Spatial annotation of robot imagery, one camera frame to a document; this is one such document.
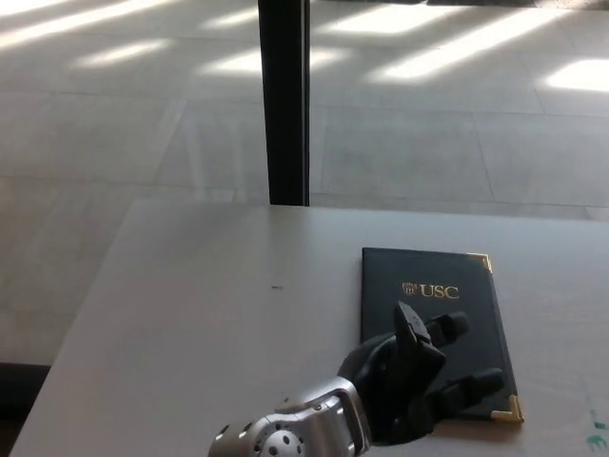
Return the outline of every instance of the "white table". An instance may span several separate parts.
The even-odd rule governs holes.
[[[361,248],[491,256],[521,432],[455,423],[370,455],[587,455],[609,423],[609,226],[141,201],[13,457],[205,456],[225,423],[335,374],[356,345]]]

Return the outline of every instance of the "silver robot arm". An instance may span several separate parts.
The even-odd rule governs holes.
[[[335,377],[286,398],[255,422],[224,427],[208,457],[357,457],[370,449],[370,429],[357,390]]]
[[[438,348],[467,332],[467,317],[444,314],[424,323],[408,305],[394,308],[395,334],[379,335],[344,359],[339,375],[286,398],[273,414],[225,426],[209,457],[358,457],[432,433],[444,419],[503,387],[490,368],[430,387],[445,355]]]

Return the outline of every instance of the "gray floor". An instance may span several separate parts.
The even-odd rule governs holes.
[[[132,200],[266,199],[255,0],[0,4],[0,360],[51,363]],[[314,205],[609,218],[609,13],[312,5]]]

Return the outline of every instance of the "floor tile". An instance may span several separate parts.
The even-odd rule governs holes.
[[[608,123],[593,117],[476,114],[495,198],[609,205]]]
[[[309,185],[311,192],[322,191],[327,122],[328,109],[313,108],[311,110],[309,120]]]
[[[256,45],[227,40],[174,40],[143,56],[125,92],[147,97],[262,101]]]
[[[471,115],[332,109],[324,193],[492,198]]]
[[[312,72],[311,103],[362,108],[541,112],[534,86],[517,55],[487,53],[445,66],[434,57],[436,51],[342,49],[345,59]]]
[[[0,119],[6,145],[2,170],[11,176],[150,182],[183,105],[163,99],[41,97],[32,116]]]
[[[609,208],[588,207],[586,208],[590,219],[595,221],[609,221]]]
[[[113,8],[112,3],[109,4],[110,10]],[[140,3],[150,5],[150,8],[139,10],[135,8],[130,14],[94,21],[86,27],[87,32],[169,38],[217,37],[219,30],[202,27],[204,22],[238,9],[243,2],[234,0],[206,0],[205,2],[159,0]]]
[[[499,202],[458,202],[449,200],[413,200],[360,195],[311,194],[311,206],[356,209],[390,209],[418,212],[445,212],[486,216],[537,217],[548,219],[588,219],[585,207],[564,205],[522,205]]]
[[[609,57],[609,11],[573,11],[559,22],[577,53]]]
[[[0,90],[116,94],[138,70],[146,44],[161,40],[54,33],[24,47],[1,50]]]
[[[483,7],[450,17],[453,37],[440,44],[454,51],[570,52],[573,44],[558,18],[572,10]]]
[[[263,107],[188,102],[157,183],[266,192]]]
[[[65,183],[27,248],[7,268],[0,308],[77,312],[136,198],[192,197],[229,203],[233,196],[231,189]]]
[[[0,360],[51,365],[73,320],[73,315],[0,309]]]
[[[339,5],[338,18],[320,21],[317,26],[312,21],[313,43],[364,48],[434,47],[454,34],[448,18],[467,14],[467,8],[462,7],[360,2]]]
[[[548,114],[609,116],[609,57],[525,53],[521,60]]]
[[[0,295],[9,273],[55,205],[61,186],[30,179],[0,178]]]

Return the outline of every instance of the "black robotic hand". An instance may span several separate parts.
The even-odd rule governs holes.
[[[431,433],[444,419],[503,387],[502,371],[490,368],[430,389],[445,363],[438,350],[467,332],[458,312],[423,323],[408,305],[394,309],[395,334],[372,338],[343,361],[339,376],[349,380],[363,402],[376,446],[392,446]]]

